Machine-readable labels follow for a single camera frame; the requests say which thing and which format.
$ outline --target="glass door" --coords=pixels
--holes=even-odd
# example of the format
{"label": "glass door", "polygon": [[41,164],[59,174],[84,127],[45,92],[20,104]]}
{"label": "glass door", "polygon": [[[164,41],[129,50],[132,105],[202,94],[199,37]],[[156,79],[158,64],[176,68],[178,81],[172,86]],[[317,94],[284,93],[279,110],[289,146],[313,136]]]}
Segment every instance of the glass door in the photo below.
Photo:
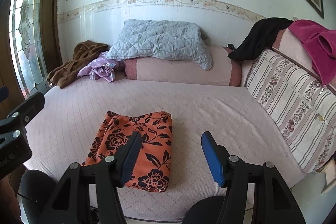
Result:
{"label": "glass door", "polygon": [[11,0],[9,12],[10,50],[16,77],[27,99],[50,89],[40,36],[40,0]]}

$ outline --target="pink quilted mattress cover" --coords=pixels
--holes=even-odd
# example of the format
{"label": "pink quilted mattress cover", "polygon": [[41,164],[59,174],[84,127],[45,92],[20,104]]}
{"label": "pink quilted mattress cover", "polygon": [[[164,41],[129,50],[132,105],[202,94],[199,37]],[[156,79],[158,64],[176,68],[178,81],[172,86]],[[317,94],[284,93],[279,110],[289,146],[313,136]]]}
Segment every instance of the pink quilted mattress cover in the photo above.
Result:
{"label": "pink quilted mattress cover", "polygon": [[[33,156],[28,169],[60,179],[72,162],[83,162],[107,111],[139,116],[156,111],[172,114],[172,166],[168,190],[149,193],[118,189],[126,217],[180,222],[198,201],[224,195],[211,177],[201,148],[201,135],[210,131],[230,154],[253,164],[271,161],[289,187],[305,173],[278,128],[246,88],[128,80],[90,80],[87,76],[45,95],[44,109],[27,125]],[[253,206],[249,185],[247,209]],[[97,207],[95,187],[91,205]]]}

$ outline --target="magenta towel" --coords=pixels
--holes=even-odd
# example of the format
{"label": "magenta towel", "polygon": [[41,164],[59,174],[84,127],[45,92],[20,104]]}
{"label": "magenta towel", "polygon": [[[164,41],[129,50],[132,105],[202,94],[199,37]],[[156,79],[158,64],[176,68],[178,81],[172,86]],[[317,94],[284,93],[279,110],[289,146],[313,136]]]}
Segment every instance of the magenta towel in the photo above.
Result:
{"label": "magenta towel", "polygon": [[329,30],[311,20],[298,20],[288,29],[300,39],[312,59],[312,68],[320,76],[322,85],[336,76],[336,30]]}

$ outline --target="floor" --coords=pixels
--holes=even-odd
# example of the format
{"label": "floor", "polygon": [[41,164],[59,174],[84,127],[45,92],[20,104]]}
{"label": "floor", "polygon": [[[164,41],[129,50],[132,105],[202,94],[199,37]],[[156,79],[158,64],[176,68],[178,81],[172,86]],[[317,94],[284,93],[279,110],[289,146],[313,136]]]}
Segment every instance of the floor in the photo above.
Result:
{"label": "floor", "polygon": [[[310,173],[302,181],[292,188],[292,193],[300,206],[306,224],[322,224],[326,216],[336,203],[336,187],[325,194],[321,191],[325,185],[325,175]],[[21,206],[21,218],[24,224],[29,224],[22,207],[21,198],[18,196]],[[244,224],[250,224],[252,210],[245,212]],[[127,224],[152,224],[152,222],[127,219]]]}

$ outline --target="cylindrical cushion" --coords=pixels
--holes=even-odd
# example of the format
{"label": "cylindrical cushion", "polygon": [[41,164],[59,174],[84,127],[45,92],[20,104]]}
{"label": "cylindrical cushion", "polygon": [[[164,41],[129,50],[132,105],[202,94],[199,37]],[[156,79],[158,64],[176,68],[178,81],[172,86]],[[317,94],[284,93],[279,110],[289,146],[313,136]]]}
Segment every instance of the cylindrical cushion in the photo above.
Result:
{"label": "cylindrical cushion", "polygon": [[213,66],[203,70],[190,61],[163,60],[155,57],[125,60],[128,79],[200,85],[240,86],[242,70],[239,62],[227,55],[227,47],[209,47]]}

